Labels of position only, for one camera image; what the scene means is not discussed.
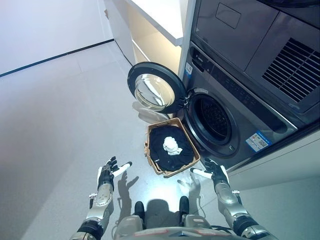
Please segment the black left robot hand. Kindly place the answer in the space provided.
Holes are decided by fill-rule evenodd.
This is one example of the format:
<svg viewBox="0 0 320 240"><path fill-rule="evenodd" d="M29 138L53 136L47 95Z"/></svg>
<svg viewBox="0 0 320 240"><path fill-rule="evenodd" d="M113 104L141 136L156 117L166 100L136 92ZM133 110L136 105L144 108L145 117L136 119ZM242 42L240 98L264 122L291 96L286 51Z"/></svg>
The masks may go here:
<svg viewBox="0 0 320 240"><path fill-rule="evenodd" d="M105 165L98 169L97 188L99 189L104 184L110 184L114 187L114 178L128 170L132 164L131 161L128 161L127 163L118 166L116 157L111 157Z"/></svg>

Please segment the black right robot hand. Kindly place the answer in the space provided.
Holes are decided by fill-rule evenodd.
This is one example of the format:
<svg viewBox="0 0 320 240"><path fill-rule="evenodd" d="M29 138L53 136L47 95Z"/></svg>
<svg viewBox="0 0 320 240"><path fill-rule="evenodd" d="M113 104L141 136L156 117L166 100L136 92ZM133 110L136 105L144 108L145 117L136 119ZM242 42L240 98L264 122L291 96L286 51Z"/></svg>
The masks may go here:
<svg viewBox="0 0 320 240"><path fill-rule="evenodd" d="M198 176L204 177L206 179L211 179L214 186L220 183L228 185L230 184L228 174L223 165L219 165L212 159L206 158L204 160L204 166L205 170L192 167L190 171Z"/></svg>

